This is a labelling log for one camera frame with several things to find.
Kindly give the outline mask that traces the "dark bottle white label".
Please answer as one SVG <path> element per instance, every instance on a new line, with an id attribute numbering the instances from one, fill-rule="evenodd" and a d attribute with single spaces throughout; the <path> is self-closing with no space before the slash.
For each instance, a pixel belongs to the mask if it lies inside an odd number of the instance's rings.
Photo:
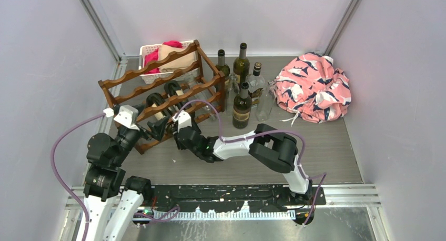
<path id="1" fill-rule="evenodd" d="M 172 96 L 181 96 L 184 94 L 183 89 L 180 87 L 179 83 L 176 80 L 168 81 L 164 84 L 164 90 L 168 97 Z M 180 110 L 186 103 L 187 99 L 177 103 L 175 106 L 177 110 Z"/>

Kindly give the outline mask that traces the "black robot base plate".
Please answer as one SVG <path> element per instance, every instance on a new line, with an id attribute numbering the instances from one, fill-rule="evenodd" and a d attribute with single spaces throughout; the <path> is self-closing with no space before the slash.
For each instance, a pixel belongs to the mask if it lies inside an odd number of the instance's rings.
<path id="1" fill-rule="evenodd" d="M 153 197 L 141 207 L 166 212 L 176 206 L 181 213 L 240 212 L 243 208 L 250 213 L 284 212 L 325 205 L 323 189 L 311 189 L 309 196 L 297 195 L 282 184 L 263 185 L 156 185 Z"/>

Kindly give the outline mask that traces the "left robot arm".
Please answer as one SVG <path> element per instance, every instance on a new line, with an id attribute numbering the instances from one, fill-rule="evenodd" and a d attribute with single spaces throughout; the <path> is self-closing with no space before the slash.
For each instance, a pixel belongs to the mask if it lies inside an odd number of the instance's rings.
<path id="1" fill-rule="evenodd" d="M 162 139 L 169 119 L 149 122 L 149 129 L 121 125 L 115 137 L 98 133 L 90 138 L 90 168 L 83 190 L 84 234 L 79 240 L 121 240 L 137 208 L 151 203 L 151 181 L 137 176 L 124 179 L 126 172 L 121 166 L 140 138 Z"/>

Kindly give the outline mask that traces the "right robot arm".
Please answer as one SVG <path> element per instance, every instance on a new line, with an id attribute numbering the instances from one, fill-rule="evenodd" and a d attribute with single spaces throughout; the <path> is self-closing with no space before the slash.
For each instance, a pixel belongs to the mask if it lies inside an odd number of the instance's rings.
<path id="1" fill-rule="evenodd" d="M 303 170 L 297 140 L 289 131 L 258 124 L 249 133 L 220 138 L 205 137 L 201 130 L 187 126 L 177 129 L 174 139 L 179 149 L 189 150 L 208 163 L 251 156 L 270 170 L 283 174 L 297 204 L 306 204 L 312 198 L 312 181 Z"/>

